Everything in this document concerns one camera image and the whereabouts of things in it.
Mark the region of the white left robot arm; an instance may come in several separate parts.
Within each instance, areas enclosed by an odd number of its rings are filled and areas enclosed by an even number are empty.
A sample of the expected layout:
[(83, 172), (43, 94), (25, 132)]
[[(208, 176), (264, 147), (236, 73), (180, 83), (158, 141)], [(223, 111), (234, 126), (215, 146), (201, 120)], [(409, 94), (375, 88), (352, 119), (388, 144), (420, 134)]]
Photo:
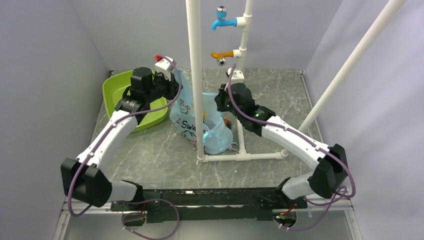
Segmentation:
[(177, 99), (183, 89), (182, 80), (183, 75), (175, 68), (138, 67), (132, 71), (129, 86), (116, 103), (107, 125), (82, 153), (76, 158), (66, 158), (60, 166), (68, 200), (75, 199), (90, 207), (124, 202), (131, 210), (143, 205), (142, 185), (128, 180), (111, 181), (103, 171), (145, 116), (163, 109), (152, 108), (154, 101), (165, 98), (172, 103)]

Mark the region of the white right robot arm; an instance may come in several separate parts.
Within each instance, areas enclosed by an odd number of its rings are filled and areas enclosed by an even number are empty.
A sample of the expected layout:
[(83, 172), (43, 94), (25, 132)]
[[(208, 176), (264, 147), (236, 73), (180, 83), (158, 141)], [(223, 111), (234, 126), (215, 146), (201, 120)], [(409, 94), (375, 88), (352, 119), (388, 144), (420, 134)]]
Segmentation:
[(316, 194), (324, 199), (336, 195), (348, 177), (346, 153), (342, 146), (329, 146), (292, 128), (269, 108), (258, 105), (243, 83), (222, 84), (214, 98), (220, 112), (230, 112), (242, 127), (271, 140), (299, 157), (311, 172), (286, 178), (277, 187), (275, 200), (289, 207), (297, 198)]

